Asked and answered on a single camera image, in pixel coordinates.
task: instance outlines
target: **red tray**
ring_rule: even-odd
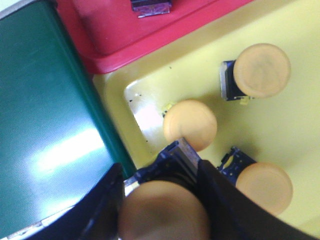
[[[138,18],[130,0],[57,0],[93,74],[112,72],[253,0],[173,0],[169,14]]]

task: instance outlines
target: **black plastic piece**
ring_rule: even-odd
[[[316,240],[269,214],[207,160],[199,161],[197,196],[211,220],[211,240]]]
[[[164,180],[180,184],[194,192],[199,160],[201,158],[197,152],[181,138],[164,148],[151,165],[139,169],[134,177],[139,184]]]
[[[131,0],[132,8],[154,5],[154,4],[162,4],[162,3],[172,3],[171,0]]]
[[[251,157],[242,152],[239,148],[233,146],[221,160],[221,165],[217,168],[233,185],[240,173],[249,165],[256,163]]]
[[[233,101],[233,100],[240,100],[243,97],[246,97],[247,95],[243,93],[237,86],[234,78],[234,66],[235,66],[235,60],[231,61],[224,61],[222,64],[226,67],[226,70],[224,73],[221,74],[224,75],[224,79],[220,79],[223,87],[221,88],[223,93],[222,97],[225,98],[227,101]]]
[[[124,197],[122,166],[115,163],[74,208],[27,240],[118,240],[118,209]]]

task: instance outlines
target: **round button cap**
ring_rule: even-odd
[[[184,100],[173,105],[166,113],[163,133],[169,143],[185,138],[196,151],[201,151],[214,140],[217,120],[204,103]]]
[[[249,199],[273,215],[290,204],[293,186],[287,173],[272,163],[257,162],[246,167],[235,186]]]
[[[234,63],[238,88],[254,98],[267,98],[281,92],[291,74],[291,64],[279,47],[258,43],[246,48]]]
[[[190,191],[155,180],[141,184],[123,200],[118,232],[122,240],[209,240],[210,222]]]

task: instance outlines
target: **yellow tray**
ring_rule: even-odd
[[[291,61],[286,89],[248,105],[221,98],[219,67],[246,47],[271,43]],[[320,237],[320,1],[255,0],[115,72],[94,78],[137,168],[165,147],[168,104],[197,99],[215,113],[218,132],[199,155],[215,166],[231,146],[281,166],[293,199],[279,218]]]

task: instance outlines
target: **green panel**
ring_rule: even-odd
[[[0,20],[0,239],[135,171],[52,3]]]

